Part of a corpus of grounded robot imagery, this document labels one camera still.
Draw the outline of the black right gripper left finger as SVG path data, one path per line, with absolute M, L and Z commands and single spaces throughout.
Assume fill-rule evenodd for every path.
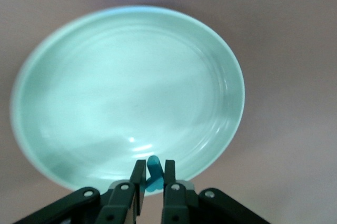
M 146 161 L 135 163 L 130 179 L 113 182 L 106 193 L 81 188 L 13 224 L 136 224 L 146 186 Z

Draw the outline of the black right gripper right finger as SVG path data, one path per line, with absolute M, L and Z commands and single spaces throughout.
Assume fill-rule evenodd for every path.
M 197 194 L 194 184 L 175 178 L 175 161 L 164 170 L 161 224 L 270 224 L 264 218 L 216 188 Z

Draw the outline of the teal foam letter r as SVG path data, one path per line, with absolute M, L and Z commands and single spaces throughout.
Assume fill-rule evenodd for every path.
M 158 156 L 150 156 L 147 160 L 150 177 L 146 180 L 146 191 L 156 192 L 164 188 L 164 171 Z

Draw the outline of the mint green round plate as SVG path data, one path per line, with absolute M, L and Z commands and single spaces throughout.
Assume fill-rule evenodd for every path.
M 37 46 L 14 84 L 11 125 L 44 176 L 105 192 L 151 156 L 194 178 L 232 141 L 244 102 L 240 65 L 214 30 L 127 6 L 76 19 Z

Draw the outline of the brown table cover sheet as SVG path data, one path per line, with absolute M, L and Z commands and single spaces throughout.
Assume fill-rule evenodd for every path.
M 0 0 L 0 224 L 68 194 L 13 137 L 9 100 L 22 63 L 65 23 L 137 4 L 201 20 L 242 68 L 240 127 L 193 179 L 196 190 L 218 188 L 273 224 L 337 224 L 337 0 Z

